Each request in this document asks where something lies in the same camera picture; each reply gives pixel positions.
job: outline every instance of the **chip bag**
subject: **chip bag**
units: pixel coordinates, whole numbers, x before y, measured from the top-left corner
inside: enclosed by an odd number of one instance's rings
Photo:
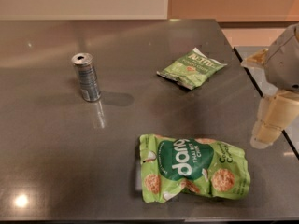
[[[201,86],[225,65],[224,63],[209,59],[199,49],[195,48],[166,67],[163,71],[157,71],[157,74],[176,81],[180,86],[193,90]]]
[[[165,203],[181,192],[241,199],[250,175],[243,149],[213,139],[140,136],[142,195]]]

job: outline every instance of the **green snack bag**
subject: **green snack bag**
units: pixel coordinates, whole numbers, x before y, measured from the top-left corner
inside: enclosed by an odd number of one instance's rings
[[[241,199],[249,192],[245,152],[213,139],[140,136],[142,195],[165,203],[181,192]]]
[[[166,67],[162,72],[157,71],[157,74],[176,81],[180,86],[193,90],[201,86],[209,77],[225,65],[224,63],[209,59],[199,49],[195,48]]]

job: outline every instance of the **green packet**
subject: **green packet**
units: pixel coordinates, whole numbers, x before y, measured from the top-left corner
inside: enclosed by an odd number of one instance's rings
[[[146,203],[165,203],[181,192],[234,200],[249,192],[244,150],[222,141],[144,134],[140,163]]]
[[[201,86],[225,65],[224,63],[209,59],[199,49],[194,48],[163,71],[157,71],[157,75],[176,81],[180,86],[193,90]]]

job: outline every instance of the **aluminum can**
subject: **aluminum can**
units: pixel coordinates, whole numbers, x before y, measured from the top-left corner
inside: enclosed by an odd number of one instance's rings
[[[89,53],[79,53],[72,58],[83,99],[89,102],[101,97],[97,83],[96,71],[93,66],[93,56]]]

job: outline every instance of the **dark table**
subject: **dark table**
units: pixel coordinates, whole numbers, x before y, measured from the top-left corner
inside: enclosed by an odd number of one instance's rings
[[[228,65],[194,91],[156,75],[194,47]],[[93,56],[99,102],[81,98],[70,61],[79,52]],[[299,162],[283,136],[250,146],[260,96],[215,21],[1,21],[0,54],[0,220],[299,218]],[[249,195],[144,203],[146,133],[245,149]]]

